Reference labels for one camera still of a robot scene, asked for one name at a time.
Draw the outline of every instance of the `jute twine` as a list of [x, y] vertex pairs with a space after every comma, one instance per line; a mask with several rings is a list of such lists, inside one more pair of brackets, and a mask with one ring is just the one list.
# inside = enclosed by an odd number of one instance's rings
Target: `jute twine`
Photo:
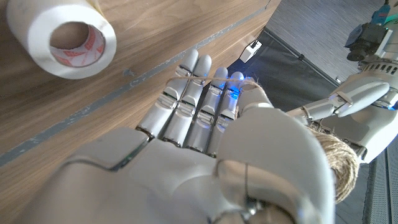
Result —
[[[203, 81], [226, 81], [226, 82], [239, 82], [241, 84], [254, 85], [260, 88], [262, 87], [252, 80], [239, 80], [239, 79], [227, 79], [227, 78], [210, 78], [210, 77], [172, 77], [167, 80], [167, 83], [176, 79], [186, 80], [203, 80]], [[344, 200], [349, 193], [354, 189], [356, 179], [359, 171], [359, 161], [356, 153], [346, 143], [340, 139], [334, 137], [331, 134], [320, 133], [313, 129], [310, 129], [313, 135], [320, 142], [330, 168], [334, 171], [336, 182], [336, 198], [335, 202], [339, 203]]]

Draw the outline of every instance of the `tape roll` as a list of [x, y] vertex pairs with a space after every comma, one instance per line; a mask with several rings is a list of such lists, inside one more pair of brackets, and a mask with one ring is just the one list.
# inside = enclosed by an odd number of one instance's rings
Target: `tape roll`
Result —
[[7, 21], [33, 60], [59, 77], [95, 75], [116, 52], [111, 24], [86, 0], [10, 0]]

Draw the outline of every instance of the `blue light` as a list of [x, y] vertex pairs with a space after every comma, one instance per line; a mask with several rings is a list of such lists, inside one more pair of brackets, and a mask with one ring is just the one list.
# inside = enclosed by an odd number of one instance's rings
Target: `blue light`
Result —
[[236, 100], [236, 99], [238, 99], [238, 97], [239, 97], [239, 92], [232, 91], [232, 92], [230, 93], [230, 95], [231, 95], [232, 98], [234, 98], [234, 99]]
[[236, 86], [232, 86], [231, 90], [234, 91], [234, 92], [239, 93], [239, 89]]

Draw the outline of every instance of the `floor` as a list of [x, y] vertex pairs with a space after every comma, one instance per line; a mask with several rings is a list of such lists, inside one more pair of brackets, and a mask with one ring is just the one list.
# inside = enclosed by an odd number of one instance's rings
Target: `floor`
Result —
[[371, 20], [383, 0], [282, 0], [267, 28], [333, 79], [357, 73], [344, 44], [359, 24]]

